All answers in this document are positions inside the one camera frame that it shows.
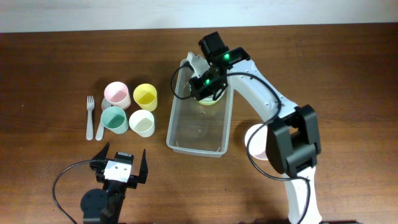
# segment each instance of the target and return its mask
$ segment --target cup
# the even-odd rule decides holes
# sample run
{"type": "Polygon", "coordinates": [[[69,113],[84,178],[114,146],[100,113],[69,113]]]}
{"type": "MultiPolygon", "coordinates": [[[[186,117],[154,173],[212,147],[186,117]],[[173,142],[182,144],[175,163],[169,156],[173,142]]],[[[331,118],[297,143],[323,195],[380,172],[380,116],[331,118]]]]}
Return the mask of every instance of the cup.
{"type": "Polygon", "coordinates": [[[155,87],[151,84],[145,83],[137,86],[132,97],[144,110],[154,111],[157,107],[157,92],[155,87]]]}
{"type": "Polygon", "coordinates": [[[116,134],[123,134],[129,129],[126,113],[117,106],[111,106],[102,112],[101,123],[116,134]]]}
{"type": "MultiPolygon", "coordinates": [[[[256,124],[252,126],[247,132],[244,137],[244,145],[248,146],[248,141],[250,136],[261,126],[262,124],[256,124]]],[[[268,127],[262,127],[251,139],[249,145],[249,153],[252,157],[266,161],[268,160],[266,154],[266,146],[267,146],[267,132],[268,127]]]]}
{"type": "Polygon", "coordinates": [[[131,104],[129,89],[123,82],[112,82],[104,91],[105,99],[113,106],[127,109],[131,104]]]}
{"type": "Polygon", "coordinates": [[[130,128],[140,136],[147,138],[155,131],[154,115],[147,110],[137,110],[130,116],[130,128]]]}

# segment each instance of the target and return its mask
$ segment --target brown table surface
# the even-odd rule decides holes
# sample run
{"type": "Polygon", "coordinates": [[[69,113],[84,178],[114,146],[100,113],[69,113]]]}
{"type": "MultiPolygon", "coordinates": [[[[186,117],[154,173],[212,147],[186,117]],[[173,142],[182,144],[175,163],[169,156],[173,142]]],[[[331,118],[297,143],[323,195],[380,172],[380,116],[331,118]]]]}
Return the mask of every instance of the brown table surface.
{"type": "MultiPolygon", "coordinates": [[[[52,200],[53,180],[107,141],[109,157],[134,154],[135,174],[147,149],[147,183],[127,190],[120,222],[287,218],[284,184],[262,176],[245,155],[244,133],[260,119],[239,93],[220,159],[174,153],[166,145],[170,76],[216,30],[230,48],[244,47],[282,94],[316,109],[322,153],[315,185],[323,219],[397,223],[398,24],[0,34],[1,223],[69,223],[52,200]],[[129,130],[85,139],[86,96],[95,96],[96,130],[103,90],[115,80],[131,92],[146,82],[157,88],[152,137],[129,130]]],[[[133,103],[127,115],[138,108],[133,103]]],[[[81,223],[81,197],[101,187],[81,166],[61,178],[57,195],[81,223]]]]}

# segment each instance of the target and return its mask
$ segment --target white background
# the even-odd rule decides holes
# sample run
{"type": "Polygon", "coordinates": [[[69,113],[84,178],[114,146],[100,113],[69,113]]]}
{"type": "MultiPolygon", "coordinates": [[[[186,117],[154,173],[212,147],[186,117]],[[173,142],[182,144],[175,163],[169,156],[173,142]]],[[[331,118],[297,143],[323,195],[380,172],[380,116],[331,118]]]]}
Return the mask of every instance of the white background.
{"type": "Polygon", "coordinates": [[[398,0],[0,0],[0,32],[397,21],[398,0]]]}

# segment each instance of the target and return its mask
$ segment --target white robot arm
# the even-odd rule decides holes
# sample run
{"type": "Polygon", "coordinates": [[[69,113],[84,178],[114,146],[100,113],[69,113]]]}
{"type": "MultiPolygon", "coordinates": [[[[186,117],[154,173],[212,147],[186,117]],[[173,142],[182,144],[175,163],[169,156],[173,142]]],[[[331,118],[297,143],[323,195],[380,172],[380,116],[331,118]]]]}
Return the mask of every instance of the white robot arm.
{"type": "Polygon", "coordinates": [[[296,103],[288,100],[279,93],[261,75],[253,60],[249,58],[249,55],[242,48],[229,50],[228,47],[223,45],[218,33],[206,36],[199,44],[208,63],[200,55],[194,55],[191,52],[188,53],[187,61],[189,65],[187,66],[194,71],[190,79],[192,97],[198,101],[216,101],[218,100],[217,97],[222,96],[224,89],[230,86],[249,102],[264,122],[269,121],[279,112],[278,118],[280,119],[278,122],[273,122],[269,125],[269,132],[271,130],[271,133],[267,136],[267,149],[268,147],[272,147],[274,151],[268,152],[267,150],[268,158],[272,166],[283,177],[303,177],[308,179],[311,193],[308,210],[306,214],[303,214],[307,196],[309,196],[306,182],[300,179],[285,181],[285,189],[289,200],[289,220],[292,224],[296,224],[305,215],[304,219],[300,222],[301,224],[320,223],[322,217],[318,211],[314,186],[316,155],[320,153],[319,142],[316,142],[318,145],[312,145],[312,142],[304,144],[300,142],[301,140],[297,140],[298,138],[291,140],[289,129],[287,128],[294,125],[297,126],[297,124],[293,123],[299,119],[301,120],[300,126],[302,127],[300,131],[308,131],[307,128],[316,129],[315,135],[310,136],[308,134],[304,136],[304,139],[307,137],[310,141],[314,139],[318,141],[318,126],[316,116],[314,116],[315,112],[310,106],[308,106],[310,109],[308,107],[302,108],[302,111],[301,108],[298,109],[299,107],[296,103]],[[274,93],[262,82],[259,82],[257,78],[244,75],[244,73],[254,75],[266,82],[269,88],[273,89],[274,93]]]}

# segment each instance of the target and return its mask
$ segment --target plastic bin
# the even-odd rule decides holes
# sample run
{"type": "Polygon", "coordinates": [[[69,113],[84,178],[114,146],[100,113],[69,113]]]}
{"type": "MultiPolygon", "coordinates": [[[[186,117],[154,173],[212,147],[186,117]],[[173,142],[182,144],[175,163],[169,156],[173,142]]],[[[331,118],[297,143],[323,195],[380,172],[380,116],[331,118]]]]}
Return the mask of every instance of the plastic bin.
{"type": "MultiPolygon", "coordinates": [[[[188,80],[193,72],[183,68],[178,73],[175,92],[190,94],[188,80]]],[[[174,152],[220,158],[228,148],[233,90],[227,87],[224,96],[214,105],[203,106],[195,99],[174,97],[170,115],[167,145],[174,152]]]]}

